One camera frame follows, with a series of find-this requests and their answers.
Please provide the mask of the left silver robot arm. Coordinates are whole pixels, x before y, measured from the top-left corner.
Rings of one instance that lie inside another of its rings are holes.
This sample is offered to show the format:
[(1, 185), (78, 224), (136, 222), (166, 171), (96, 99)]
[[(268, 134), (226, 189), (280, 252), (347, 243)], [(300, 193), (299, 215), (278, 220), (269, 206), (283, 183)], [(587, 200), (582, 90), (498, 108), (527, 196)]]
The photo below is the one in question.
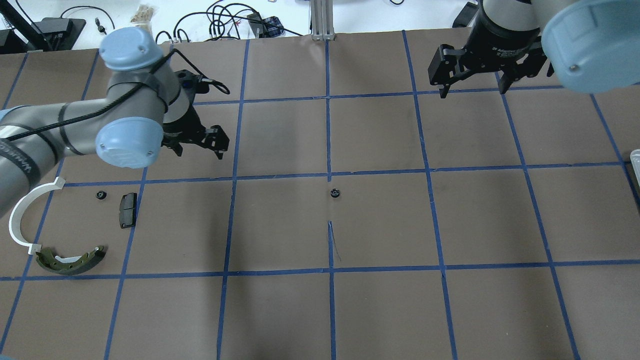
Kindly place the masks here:
[(6, 215), (66, 157), (96, 154), (111, 166), (142, 169), (162, 147), (182, 155), (183, 144), (222, 159), (229, 137), (205, 127), (194, 109), (197, 94), (228, 86), (197, 67), (174, 71), (168, 53), (139, 27), (108, 34), (98, 54), (112, 71), (104, 98), (18, 105), (1, 111), (1, 214)]

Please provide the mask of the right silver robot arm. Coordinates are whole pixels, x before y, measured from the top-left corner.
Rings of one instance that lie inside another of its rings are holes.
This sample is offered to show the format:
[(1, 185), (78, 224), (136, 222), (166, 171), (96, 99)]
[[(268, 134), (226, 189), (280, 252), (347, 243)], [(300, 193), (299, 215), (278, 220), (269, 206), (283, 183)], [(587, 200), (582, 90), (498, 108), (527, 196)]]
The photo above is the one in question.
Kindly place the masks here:
[(480, 0), (466, 44), (437, 48), (429, 82), (445, 98), (457, 82), (501, 72), (498, 89), (505, 94), (550, 62), (547, 75), (570, 91), (638, 84), (639, 16), (637, 0)]

